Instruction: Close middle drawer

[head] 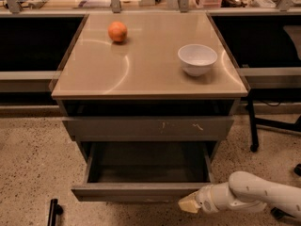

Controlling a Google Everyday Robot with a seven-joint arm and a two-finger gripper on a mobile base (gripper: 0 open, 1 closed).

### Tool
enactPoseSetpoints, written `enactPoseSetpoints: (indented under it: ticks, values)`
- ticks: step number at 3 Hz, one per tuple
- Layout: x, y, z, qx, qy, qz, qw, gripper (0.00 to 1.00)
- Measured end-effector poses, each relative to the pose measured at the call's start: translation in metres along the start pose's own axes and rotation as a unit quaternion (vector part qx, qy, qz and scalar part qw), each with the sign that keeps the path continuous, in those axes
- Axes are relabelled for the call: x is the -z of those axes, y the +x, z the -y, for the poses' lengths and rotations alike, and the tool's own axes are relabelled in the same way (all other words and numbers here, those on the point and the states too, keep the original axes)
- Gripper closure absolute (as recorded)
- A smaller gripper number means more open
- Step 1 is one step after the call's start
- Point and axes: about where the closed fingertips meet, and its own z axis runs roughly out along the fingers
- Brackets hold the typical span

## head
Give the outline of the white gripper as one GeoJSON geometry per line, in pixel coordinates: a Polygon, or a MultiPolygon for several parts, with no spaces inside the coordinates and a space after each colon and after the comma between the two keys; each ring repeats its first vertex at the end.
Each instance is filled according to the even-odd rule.
{"type": "Polygon", "coordinates": [[[198,192],[180,199],[178,205],[184,212],[196,214],[201,208],[205,213],[211,214],[229,209],[233,200],[229,184],[223,183],[204,186],[198,192]]]}

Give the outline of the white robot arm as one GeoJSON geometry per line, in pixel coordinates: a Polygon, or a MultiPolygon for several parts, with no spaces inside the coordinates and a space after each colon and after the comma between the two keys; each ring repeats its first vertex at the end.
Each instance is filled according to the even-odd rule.
{"type": "Polygon", "coordinates": [[[202,209],[207,214],[222,210],[257,213],[267,205],[275,218],[301,218],[301,189],[266,181],[245,171],[235,171],[226,183],[203,186],[179,200],[180,208],[189,213],[202,209]]]}

